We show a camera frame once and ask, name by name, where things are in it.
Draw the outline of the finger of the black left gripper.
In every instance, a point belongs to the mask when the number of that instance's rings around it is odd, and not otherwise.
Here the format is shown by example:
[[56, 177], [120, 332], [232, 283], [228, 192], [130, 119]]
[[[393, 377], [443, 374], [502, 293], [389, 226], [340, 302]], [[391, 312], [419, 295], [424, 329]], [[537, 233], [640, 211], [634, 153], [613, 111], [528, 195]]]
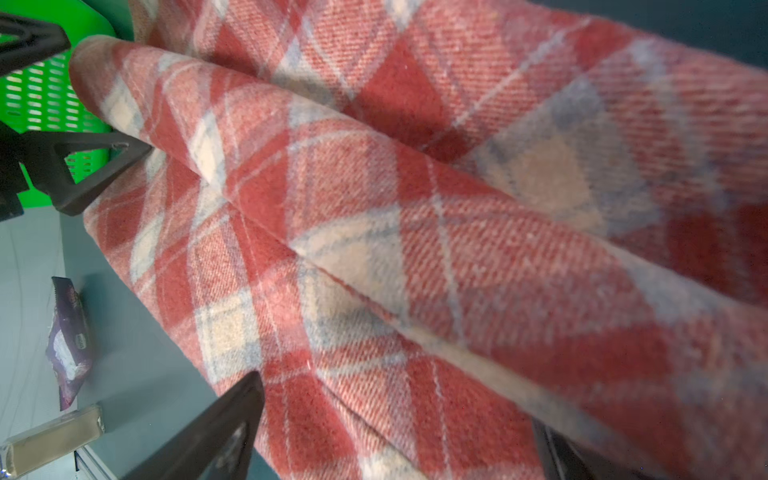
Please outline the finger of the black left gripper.
[[53, 23], [2, 13], [1, 76], [22, 70], [71, 48], [65, 30]]
[[124, 133], [28, 131], [18, 136], [20, 163], [32, 187], [67, 216], [84, 212], [152, 146]]

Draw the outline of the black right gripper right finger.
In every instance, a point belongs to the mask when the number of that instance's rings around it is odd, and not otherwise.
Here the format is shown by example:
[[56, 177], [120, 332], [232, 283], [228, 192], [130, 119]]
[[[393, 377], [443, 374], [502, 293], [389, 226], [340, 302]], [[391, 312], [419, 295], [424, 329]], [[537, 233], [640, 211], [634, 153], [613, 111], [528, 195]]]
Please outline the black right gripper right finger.
[[643, 470], [629, 469], [580, 449], [537, 419], [531, 420], [534, 443], [546, 479], [652, 480]]

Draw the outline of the red plaid skirt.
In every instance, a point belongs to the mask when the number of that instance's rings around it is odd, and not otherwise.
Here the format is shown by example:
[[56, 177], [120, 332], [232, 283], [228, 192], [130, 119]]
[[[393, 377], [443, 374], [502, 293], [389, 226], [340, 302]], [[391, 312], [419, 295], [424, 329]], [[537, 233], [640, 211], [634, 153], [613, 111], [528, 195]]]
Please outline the red plaid skirt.
[[767, 475], [767, 73], [528, 1], [134, 1], [84, 215], [284, 478]]

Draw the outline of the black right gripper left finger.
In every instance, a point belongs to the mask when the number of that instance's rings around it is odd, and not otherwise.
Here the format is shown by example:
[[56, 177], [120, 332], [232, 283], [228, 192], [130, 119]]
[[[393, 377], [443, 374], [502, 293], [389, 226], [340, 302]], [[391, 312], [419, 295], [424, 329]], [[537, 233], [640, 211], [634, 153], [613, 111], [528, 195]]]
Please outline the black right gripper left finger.
[[246, 478], [264, 404], [260, 374], [246, 374], [126, 478]]

